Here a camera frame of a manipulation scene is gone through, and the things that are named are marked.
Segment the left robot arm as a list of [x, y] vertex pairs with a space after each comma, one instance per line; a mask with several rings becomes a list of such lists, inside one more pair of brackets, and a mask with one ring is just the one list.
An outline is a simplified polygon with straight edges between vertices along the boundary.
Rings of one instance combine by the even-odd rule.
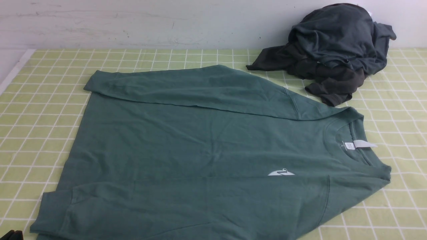
[[20, 230], [10, 230], [0, 240], [23, 240], [23, 232]]

